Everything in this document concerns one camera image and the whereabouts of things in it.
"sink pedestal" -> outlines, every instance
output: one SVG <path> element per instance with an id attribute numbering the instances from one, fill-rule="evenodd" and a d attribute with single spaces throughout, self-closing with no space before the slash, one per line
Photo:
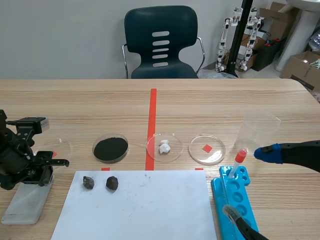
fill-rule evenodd
<path id="1" fill-rule="evenodd" d="M 277 71 L 284 70 L 290 56 L 300 54 L 305 50 L 319 18 L 319 12 L 302 10 L 301 18 L 275 66 Z"/>

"dropper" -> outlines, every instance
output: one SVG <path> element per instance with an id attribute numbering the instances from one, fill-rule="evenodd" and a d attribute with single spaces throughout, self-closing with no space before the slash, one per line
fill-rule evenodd
<path id="1" fill-rule="evenodd" d="M 232 179 L 239 165 L 245 160 L 247 156 L 247 150 L 242 148 L 235 156 L 233 167 L 228 175 L 228 178 Z"/>

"black chair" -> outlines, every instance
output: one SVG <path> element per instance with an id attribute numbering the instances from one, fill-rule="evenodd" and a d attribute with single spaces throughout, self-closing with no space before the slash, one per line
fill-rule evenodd
<path id="1" fill-rule="evenodd" d="M 125 46 L 141 56 L 141 64 L 132 79 L 197 79 L 205 61 L 205 50 L 198 33 L 196 12 L 188 6 L 155 6 L 129 11 L 124 18 L 126 44 L 122 46 L 126 78 L 128 68 Z M 181 49 L 197 39 L 202 48 L 202 63 L 195 72 L 179 60 Z"/>

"red paper square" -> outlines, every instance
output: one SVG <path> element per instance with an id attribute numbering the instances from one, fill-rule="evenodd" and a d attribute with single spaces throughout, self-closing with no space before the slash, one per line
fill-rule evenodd
<path id="1" fill-rule="evenodd" d="M 212 147 L 210 145 L 205 145 L 203 148 L 202 148 L 203 151 L 207 152 L 207 153 L 210 153 L 210 151 L 212 150 Z"/>

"black stone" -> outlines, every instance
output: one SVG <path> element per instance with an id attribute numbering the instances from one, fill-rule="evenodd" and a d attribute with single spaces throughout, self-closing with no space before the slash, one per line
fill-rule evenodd
<path id="1" fill-rule="evenodd" d="M 118 179 L 115 176 L 111 176 L 106 180 L 106 187 L 110 190 L 117 190 L 118 188 Z"/>
<path id="2" fill-rule="evenodd" d="M 95 146 L 93 154 L 94 156 L 106 163 L 116 163 L 120 161 L 114 161 L 120 158 L 128 150 L 128 143 L 121 137 L 110 137 L 98 142 Z"/>
<path id="3" fill-rule="evenodd" d="M 86 189 L 93 189 L 94 186 L 95 186 L 95 181 L 91 178 L 91 177 L 88 177 L 88 176 L 84 176 L 83 177 L 83 186 L 86 188 Z"/>

